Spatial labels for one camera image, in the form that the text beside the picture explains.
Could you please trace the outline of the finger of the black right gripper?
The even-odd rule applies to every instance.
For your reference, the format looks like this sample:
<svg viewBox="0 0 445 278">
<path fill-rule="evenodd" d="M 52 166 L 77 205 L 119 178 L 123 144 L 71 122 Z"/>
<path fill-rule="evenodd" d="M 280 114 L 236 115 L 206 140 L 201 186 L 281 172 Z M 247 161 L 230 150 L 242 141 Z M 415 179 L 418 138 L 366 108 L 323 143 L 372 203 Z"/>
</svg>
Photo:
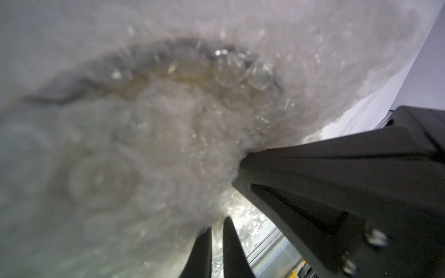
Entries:
<svg viewBox="0 0 445 278">
<path fill-rule="evenodd" d="M 445 113 L 249 154 L 234 187 L 321 278 L 445 275 Z"/>
</svg>

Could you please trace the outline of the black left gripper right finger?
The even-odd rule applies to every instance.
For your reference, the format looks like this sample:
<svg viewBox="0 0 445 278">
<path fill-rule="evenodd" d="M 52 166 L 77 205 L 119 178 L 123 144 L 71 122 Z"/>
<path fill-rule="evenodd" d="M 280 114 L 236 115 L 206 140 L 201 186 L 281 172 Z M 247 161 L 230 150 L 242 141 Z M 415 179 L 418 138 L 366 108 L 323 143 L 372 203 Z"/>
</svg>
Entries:
<svg viewBox="0 0 445 278">
<path fill-rule="evenodd" d="M 223 224 L 222 250 L 225 278 L 255 278 L 230 217 Z"/>
</svg>

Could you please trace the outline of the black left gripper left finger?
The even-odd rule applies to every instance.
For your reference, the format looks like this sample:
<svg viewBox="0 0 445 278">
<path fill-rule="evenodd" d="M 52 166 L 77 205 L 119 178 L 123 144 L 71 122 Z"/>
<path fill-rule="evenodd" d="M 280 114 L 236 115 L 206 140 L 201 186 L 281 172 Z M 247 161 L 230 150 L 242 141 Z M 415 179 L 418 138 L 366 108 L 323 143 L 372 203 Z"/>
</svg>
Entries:
<svg viewBox="0 0 445 278">
<path fill-rule="evenodd" d="M 212 228 L 197 237 L 180 278 L 212 277 Z"/>
</svg>

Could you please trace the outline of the clear bubble wrap sheet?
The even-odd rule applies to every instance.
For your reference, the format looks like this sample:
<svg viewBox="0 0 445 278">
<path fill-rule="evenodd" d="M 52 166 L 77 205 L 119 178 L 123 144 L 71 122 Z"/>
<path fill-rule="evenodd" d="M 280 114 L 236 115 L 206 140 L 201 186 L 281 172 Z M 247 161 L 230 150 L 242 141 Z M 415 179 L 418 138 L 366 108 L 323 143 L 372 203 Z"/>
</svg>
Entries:
<svg viewBox="0 0 445 278">
<path fill-rule="evenodd" d="M 1 276 L 178 277 L 250 151 L 316 140 L 443 1 L 2 1 Z"/>
</svg>

